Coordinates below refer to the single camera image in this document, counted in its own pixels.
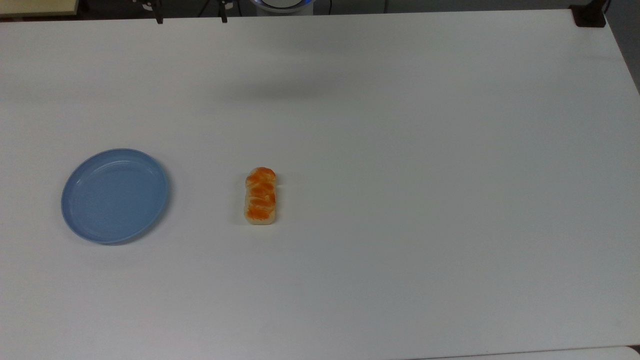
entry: plate rim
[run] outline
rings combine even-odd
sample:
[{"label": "plate rim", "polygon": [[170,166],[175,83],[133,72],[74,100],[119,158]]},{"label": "plate rim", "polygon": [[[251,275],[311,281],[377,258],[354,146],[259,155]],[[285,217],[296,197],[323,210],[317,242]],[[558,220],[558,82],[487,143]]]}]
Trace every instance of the plate rim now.
[{"label": "plate rim", "polygon": [[[79,173],[79,171],[87,164],[89,163],[91,160],[104,155],[106,153],[109,152],[116,152],[116,151],[127,151],[127,152],[135,152],[138,154],[141,154],[143,157],[148,158],[151,163],[153,163],[155,166],[158,167],[158,169],[160,170],[160,173],[162,174],[162,178],[164,180],[164,189],[163,189],[163,194],[162,194],[162,206],[159,207],[158,212],[154,215],[153,220],[151,220],[149,222],[149,224],[145,225],[142,229],[140,229],[139,231],[136,231],[134,234],[128,235],[125,238],[119,238],[116,240],[109,240],[109,241],[102,241],[102,240],[98,240],[95,238],[91,238],[90,236],[85,236],[81,233],[79,233],[78,231],[76,231],[76,229],[74,229],[74,227],[71,225],[70,220],[67,218],[66,214],[65,214],[65,194],[68,194],[70,189],[72,188],[71,185],[71,179]],[[143,236],[149,229],[151,229],[156,223],[157,221],[162,217],[164,211],[166,210],[166,206],[167,206],[167,202],[169,199],[169,191],[170,191],[170,184],[169,184],[169,178],[166,174],[166,170],[164,169],[164,167],[162,166],[162,164],[160,164],[160,162],[158,162],[155,158],[153,158],[151,155],[147,154],[146,152],[140,151],[140,150],[136,150],[136,149],[130,149],[130,148],[126,148],[126,147],[119,147],[119,148],[115,148],[115,149],[109,149],[109,150],[105,150],[105,151],[101,151],[97,154],[94,154],[92,156],[90,156],[89,158],[86,158],[80,165],[78,165],[69,175],[69,177],[67,178],[67,181],[65,182],[65,186],[62,189],[62,194],[60,196],[60,210],[62,213],[62,217],[67,225],[67,227],[69,229],[71,229],[71,231],[73,231],[74,234],[78,235],[79,237],[81,237],[82,239],[97,243],[97,244],[101,244],[101,245],[116,245],[119,243],[129,243],[131,241],[137,240],[139,237]]]}]

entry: table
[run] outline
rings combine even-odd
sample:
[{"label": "table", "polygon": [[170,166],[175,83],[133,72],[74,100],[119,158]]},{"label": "table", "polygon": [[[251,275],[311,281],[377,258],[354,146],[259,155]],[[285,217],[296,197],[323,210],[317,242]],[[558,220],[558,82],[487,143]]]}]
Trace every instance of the table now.
[{"label": "table", "polygon": [[[640,97],[568,10],[0,24],[0,357],[415,359],[640,343]],[[107,247],[83,160],[168,171]],[[243,180],[279,175],[246,224]]]},{"label": "table", "polygon": [[75,15],[78,0],[2,0],[0,17]]}]

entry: orange glaze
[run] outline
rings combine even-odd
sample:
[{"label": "orange glaze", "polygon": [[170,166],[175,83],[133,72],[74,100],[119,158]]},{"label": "orange glaze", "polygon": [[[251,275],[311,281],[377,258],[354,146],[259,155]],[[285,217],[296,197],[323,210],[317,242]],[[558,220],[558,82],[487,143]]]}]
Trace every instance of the orange glaze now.
[{"label": "orange glaze", "polygon": [[264,200],[264,199],[258,199],[256,197],[254,199],[251,199],[249,201],[249,204],[255,205],[255,206],[262,206],[263,208],[270,208],[271,206],[273,206],[274,202]]},{"label": "orange glaze", "polygon": [[246,216],[255,220],[266,220],[275,210],[274,182],[276,174],[270,168],[260,167],[246,178],[250,197]]},{"label": "orange glaze", "polygon": [[250,218],[256,219],[256,220],[266,220],[269,218],[269,214],[270,212],[260,209],[260,208],[256,208],[256,207],[249,207],[249,209],[247,209],[246,211],[246,215]]}]

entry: blue plate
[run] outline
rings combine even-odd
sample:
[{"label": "blue plate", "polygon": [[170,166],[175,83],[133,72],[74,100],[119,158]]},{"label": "blue plate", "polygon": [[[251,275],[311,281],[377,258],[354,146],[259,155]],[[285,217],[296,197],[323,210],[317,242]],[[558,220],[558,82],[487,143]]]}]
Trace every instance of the blue plate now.
[{"label": "blue plate", "polygon": [[115,244],[142,235],[163,212],[169,182],[144,152],[113,149],[87,159],[62,191],[62,216],[79,236]]}]

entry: bread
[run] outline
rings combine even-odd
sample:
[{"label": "bread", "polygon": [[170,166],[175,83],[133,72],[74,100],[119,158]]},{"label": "bread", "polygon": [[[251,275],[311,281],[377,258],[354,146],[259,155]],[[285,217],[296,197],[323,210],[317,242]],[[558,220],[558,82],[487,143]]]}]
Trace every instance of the bread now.
[{"label": "bread", "polygon": [[244,182],[244,217],[252,225],[269,225],[276,218],[276,174],[270,168],[251,171]]}]

